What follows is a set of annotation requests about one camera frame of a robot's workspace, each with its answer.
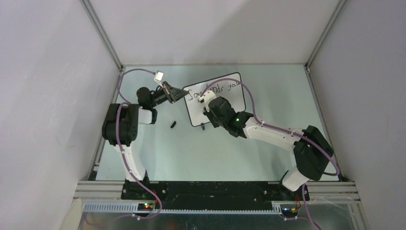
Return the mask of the black framed whiteboard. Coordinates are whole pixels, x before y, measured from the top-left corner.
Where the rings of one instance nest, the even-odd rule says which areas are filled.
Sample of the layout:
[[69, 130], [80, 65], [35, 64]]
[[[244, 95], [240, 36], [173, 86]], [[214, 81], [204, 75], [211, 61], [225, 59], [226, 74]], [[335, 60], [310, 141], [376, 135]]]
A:
[[204, 104], [198, 102], [198, 98], [206, 88], [216, 96], [226, 98], [235, 111], [244, 111], [246, 109], [246, 102], [243, 87], [240, 84], [241, 81], [240, 73], [234, 72], [183, 87], [183, 90], [189, 92], [189, 95], [185, 96], [185, 103], [191, 125], [198, 127], [202, 123], [209, 123], [209, 119], [203, 115]]

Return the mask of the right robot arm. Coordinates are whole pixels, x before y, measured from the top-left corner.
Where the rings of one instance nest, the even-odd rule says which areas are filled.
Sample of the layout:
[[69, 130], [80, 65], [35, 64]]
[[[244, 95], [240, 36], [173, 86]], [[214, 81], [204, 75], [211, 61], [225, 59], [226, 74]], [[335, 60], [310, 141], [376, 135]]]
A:
[[294, 155], [296, 165], [282, 177], [278, 188], [279, 196], [284, 200], [293, 199], [306, 182], [320, 180], [332, 160], [332, 147], [314, 126], [306, 129], [272, 128], [257, 121], [251, 113], [236, 112], [224, 97], [206, 95], [198, 101], [204, 104], [203, 115], [213, 127], [222, 127], [236, 138], [257, 139], [273, 144]]

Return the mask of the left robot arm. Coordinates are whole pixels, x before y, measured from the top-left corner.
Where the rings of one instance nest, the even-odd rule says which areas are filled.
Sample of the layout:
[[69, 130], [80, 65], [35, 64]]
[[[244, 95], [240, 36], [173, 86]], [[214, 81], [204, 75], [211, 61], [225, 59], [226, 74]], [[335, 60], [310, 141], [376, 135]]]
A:
[[136, 92], [138, 103], [112, 103], [108, 107], [101, 128], [102, 137], [121, 155], [125, 179], [139, 181], [133, 187], [133, 194], [139, 199], [147, 199], [151, 195], [151, 186], [143, 182], [147, 171], [135, 149], [138, 126], [155, 124], [158, 116], [156, 106], [164, 102], [173, 104], [188, 94], [187, 90], [173, 87], [165, 81], [155, 90], [139, 88]]

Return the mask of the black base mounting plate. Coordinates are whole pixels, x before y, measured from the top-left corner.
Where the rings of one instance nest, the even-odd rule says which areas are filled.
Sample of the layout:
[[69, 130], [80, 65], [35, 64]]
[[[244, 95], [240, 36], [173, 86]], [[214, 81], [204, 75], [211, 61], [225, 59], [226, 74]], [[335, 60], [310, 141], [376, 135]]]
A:
[[265, 211], [273, 201], [309, 201], [307, 189], [292, 192], [280, 183], [248, 182], [146, 182], [126, 180], [122, 200], [151, 200], [165, 210]]

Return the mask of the aluminium frame rail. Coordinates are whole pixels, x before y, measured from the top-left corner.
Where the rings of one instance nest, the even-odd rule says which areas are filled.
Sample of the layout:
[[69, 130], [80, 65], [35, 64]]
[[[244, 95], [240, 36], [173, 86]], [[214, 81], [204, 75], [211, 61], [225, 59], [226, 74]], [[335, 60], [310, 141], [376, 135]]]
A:
[[128, 181], [81, 181], [74, 193], [85, 211], [197, 214], [279, 214], [304, 204], [354, 205], [353, 182], [308, 182], [289, 192], [277, 182], [150, 182], [145, 190]]

